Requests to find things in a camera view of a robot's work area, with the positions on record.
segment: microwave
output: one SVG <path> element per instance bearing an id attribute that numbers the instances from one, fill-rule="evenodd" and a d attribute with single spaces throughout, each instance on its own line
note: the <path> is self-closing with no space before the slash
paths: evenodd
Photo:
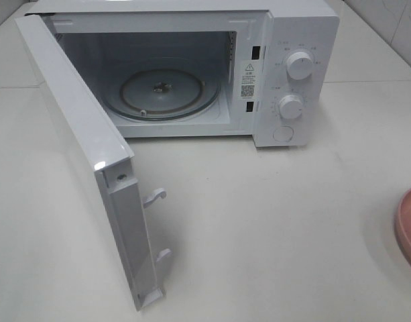
<path id="1" fill-rule="evenodd" d="M 323 0 L 39 0 L 16 20 L 61 146 L 99 200 L 137 310 L 163 296 L 124 138 L 300 146 L 339 18 Z"/>

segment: white countertop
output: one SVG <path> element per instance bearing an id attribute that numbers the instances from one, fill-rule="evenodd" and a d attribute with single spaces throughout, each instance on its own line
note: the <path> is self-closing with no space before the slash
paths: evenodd
<path id="1" fill-rule="evenodd" d="M 137 313 L 18 50 L 0 54 L 0 321 L 411 322 L 392 221 L 411 81 L 325 84 L 303 148 L 129 140 L 142 191 L 168 190 L 147 211 L 152 247 L 174 251 L 166 298 Z"/>

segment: pink plate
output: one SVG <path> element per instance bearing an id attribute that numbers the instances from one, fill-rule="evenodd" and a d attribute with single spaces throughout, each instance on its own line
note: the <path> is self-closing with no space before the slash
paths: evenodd
<path id="1" fill-rule="evenodd" d="M 400 246 L 411 261 L 411 189 L 402 197 L 396 217 L 396 235 Z"/>

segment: open microwave door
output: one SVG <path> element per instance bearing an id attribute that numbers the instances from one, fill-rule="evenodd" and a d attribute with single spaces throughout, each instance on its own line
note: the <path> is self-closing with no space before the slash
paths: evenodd
<path id="1" fill-rule="evenodd" d="M 110 223 L 137 310 L 162 297 L 160 261 L 151 253 L 143 208 L 163 189 L 141 199 L 133 152 L 71 64 L 39 15 L 16 20 L 62 148 L 84 189 L 96 192 Z"/>

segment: power level knob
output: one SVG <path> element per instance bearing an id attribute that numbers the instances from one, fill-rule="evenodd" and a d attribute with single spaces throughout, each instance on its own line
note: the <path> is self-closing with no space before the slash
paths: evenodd
<path id="1" fill-rule="evenodd" d="M 280 115 L 284 119 L 296 119 L 303 108 L 304 102 L 299 95 L 286 95 L 280 101 Z"/>
<path id="2" fill-rule="evenodd" d="M 305 79 L 312 74 L 314 63 L 312 56 L 304 51 L 299 50 L 289 55 L 286 60 L 287 73 L 294 80 Z"/>

